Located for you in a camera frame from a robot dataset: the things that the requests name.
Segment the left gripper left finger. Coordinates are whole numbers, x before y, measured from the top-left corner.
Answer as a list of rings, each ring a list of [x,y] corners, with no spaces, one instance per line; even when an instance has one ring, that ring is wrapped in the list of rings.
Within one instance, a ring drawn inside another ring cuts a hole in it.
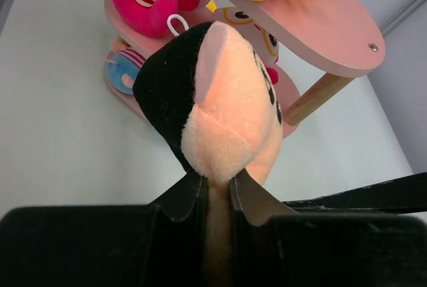
[[[207,180],[147,205],[31,206],[1,219],[2,286],[201,286]]]

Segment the peach-faced boy plush doll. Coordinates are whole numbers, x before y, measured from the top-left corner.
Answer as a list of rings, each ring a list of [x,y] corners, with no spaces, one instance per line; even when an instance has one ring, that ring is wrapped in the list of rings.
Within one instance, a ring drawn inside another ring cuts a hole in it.
[[[133,95],[133,84],[146,58],[122,39],[111,40],[110,47],[113,55],[106,61],[107,78],[118,91]]]

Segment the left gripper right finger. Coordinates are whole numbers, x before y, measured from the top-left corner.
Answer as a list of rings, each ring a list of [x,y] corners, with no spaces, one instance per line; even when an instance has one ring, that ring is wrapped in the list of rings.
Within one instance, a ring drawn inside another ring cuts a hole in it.
[[[230,183],[236,286],[425,286],[413,214],[300,212],[247,171]]]

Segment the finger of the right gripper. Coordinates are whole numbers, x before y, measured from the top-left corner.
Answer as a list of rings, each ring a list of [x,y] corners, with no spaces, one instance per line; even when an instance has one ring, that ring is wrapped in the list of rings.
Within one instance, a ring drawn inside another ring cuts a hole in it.
[[[300,212],[382,212],[413,214],[426,211],[426,173],[396,178],[309,200],[284,202]]]

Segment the pink plush striped shirt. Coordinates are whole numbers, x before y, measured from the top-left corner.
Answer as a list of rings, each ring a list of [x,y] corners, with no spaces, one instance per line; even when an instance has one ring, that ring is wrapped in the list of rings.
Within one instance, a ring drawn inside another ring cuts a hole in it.
[[[276,84],[279,75],[274,65],[279,59],[278,40],[237,7],[217,8],[212,2],[209,2],[207,7],[213,13],[212,19],[231,25],[252,44],[263,61],[272,83]]]

